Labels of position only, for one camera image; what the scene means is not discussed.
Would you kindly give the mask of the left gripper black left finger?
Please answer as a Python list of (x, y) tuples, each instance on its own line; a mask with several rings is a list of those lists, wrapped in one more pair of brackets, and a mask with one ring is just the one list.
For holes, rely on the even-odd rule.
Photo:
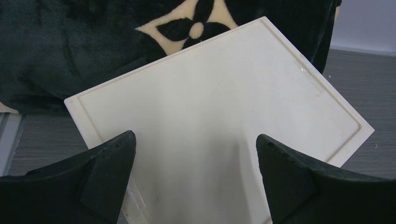
[(136, 136), (111, 140), (21, 176), (0, 179), (3, 224), (115, 224), (136, 154)]

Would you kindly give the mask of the white drawer organizer box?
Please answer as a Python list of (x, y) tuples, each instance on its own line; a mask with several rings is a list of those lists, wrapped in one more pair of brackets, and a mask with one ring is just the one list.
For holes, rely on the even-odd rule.
[(130, 224), (269, 224), (260, 134), (341, 167), (374, 132), (266, 17), (64, 103), (88, 148), (135, 133)]

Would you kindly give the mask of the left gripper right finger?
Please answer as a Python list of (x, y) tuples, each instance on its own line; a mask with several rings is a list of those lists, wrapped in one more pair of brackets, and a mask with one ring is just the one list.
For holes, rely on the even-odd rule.
[(256, 150), (273, 223), (395, 223), (395, 180), (341, 169), (265, 134)]

